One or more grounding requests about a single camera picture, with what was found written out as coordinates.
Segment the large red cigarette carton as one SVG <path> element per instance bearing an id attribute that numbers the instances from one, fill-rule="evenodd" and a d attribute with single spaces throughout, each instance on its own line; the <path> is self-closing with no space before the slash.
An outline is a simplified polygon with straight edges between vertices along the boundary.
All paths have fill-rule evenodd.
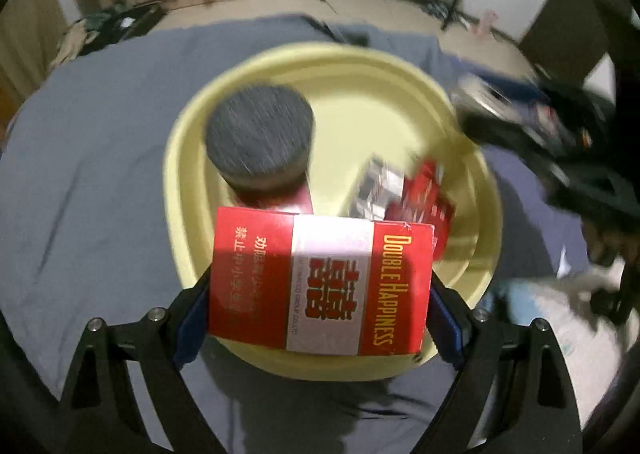
<path id="1" fill-rule="evenodd" d="M 222 207 L 209 335 L 313 356 L 419 352 L 433 239 L 422 223 Z"/>

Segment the red box with gold print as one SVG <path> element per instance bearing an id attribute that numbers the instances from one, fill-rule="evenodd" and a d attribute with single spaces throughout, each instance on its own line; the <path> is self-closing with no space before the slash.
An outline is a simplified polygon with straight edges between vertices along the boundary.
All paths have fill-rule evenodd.
<path id="1" fill-rule="evenodd" d="M 371 221 L 403 221 L 433 226 L 433 259 L 445 254 L 456 212 L 442 192 L 444 166 L 423 159 L 412 177 L 378 157 L 363 167 L 349 195 L 346 217 Z"/>

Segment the black round container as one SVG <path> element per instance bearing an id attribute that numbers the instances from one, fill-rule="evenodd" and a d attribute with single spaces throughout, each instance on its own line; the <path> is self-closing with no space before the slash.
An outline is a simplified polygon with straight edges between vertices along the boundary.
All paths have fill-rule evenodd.
<path id="1" fill-rule="evenodd" d="M 314 112 L 295 88 L 254 84 L 224 96 L 206 120 L 204 142 L 238 205 L 311 213 Z"/>

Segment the grey blanket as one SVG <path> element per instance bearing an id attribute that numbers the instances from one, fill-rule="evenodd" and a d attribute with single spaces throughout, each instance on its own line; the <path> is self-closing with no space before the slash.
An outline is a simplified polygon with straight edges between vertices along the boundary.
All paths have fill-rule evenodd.
<path id="1" fill-rule="evenodd" d="M 65 65 L 21 108 L 1 159 L 1 408 L 11 451 L 47 448 L 89 318 L 125 323 L 175 298 L 163 208 L 169 129 L 210 79 L 262 50 L 348 42 L 412 62 L 442 85 L 471 68 L 435 39 L 306 17 L 160 31 Z M 439 360 L 388 384 L 293 382 L 220 344 L 186 369 L 235 453 L 405 453 L 450 382 Z"/>

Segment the dark brown door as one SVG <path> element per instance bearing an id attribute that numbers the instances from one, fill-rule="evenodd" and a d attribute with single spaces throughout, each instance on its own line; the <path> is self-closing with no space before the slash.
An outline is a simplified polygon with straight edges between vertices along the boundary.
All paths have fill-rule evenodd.
<path id="1" fill-rule="evenodd" d="M 608 49 L 595 0 L 547 0 L 520 43 L 527 60 L 551 76 L 581 84 Z M 629 16 L 629 0 L 601 0 Z"/>

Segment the pink bag on floor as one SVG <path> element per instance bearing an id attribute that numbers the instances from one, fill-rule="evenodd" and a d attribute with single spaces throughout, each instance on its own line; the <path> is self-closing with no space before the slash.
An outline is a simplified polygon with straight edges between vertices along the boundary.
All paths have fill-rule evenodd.
<path id="1" fill-rule="evenodd" d="M 478 18 L 477 24 L 474 27 L 475 36 L 479 36 L 480 38 L 490 36 L 498 18 L 499 15 L 494 10 L 485 10 Z"/>

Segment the dark cloth pile on floor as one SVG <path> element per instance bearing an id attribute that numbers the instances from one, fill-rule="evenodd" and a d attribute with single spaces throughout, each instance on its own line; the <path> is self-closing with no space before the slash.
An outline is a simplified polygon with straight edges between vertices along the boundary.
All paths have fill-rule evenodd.
<path id="1" fill-rule="evenodd" d="M 440 21 L 440 28 L 442 28 L 442 30 L 446 30 L 454 24 L 462 24 L 463 27 L 468 26 L 468 22 L 461 14 L 443 2 L 427 2 L 423 6 L 423 10 L 427 15 Z"/>

